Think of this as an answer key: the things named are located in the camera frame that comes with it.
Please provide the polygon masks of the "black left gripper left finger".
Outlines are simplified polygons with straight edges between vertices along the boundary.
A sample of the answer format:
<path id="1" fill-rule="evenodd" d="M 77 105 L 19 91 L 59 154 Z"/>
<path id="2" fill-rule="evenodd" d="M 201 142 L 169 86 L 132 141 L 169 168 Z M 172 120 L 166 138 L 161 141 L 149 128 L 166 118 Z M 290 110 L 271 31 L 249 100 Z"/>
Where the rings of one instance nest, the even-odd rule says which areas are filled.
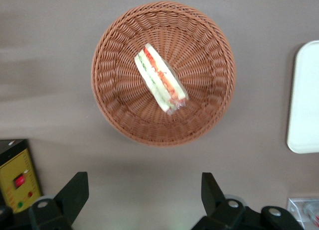
<path id="1" fill-rule="evenodd" d="M 88 173 L 78 172 L 54 196 L 42 196 L 30 207 L 14 214 L 9 206 L 0 207 L 2 230 L 71 230 L 89 198 Z"/>

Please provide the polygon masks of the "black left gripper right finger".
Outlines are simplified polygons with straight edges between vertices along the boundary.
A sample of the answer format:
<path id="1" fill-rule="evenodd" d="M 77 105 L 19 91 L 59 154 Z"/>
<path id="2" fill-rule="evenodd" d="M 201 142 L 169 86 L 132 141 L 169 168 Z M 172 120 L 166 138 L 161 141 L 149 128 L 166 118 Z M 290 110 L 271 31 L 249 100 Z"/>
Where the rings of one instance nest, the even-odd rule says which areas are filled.
<path id="1" fill-rule="evenodd" d="M 202 173 L 201 200 L 206 212 L 194 230 L 301 230 L 287 210 L 265 206 L 256 212 L 241 201 L 226 198 L 212 173 Z"/>

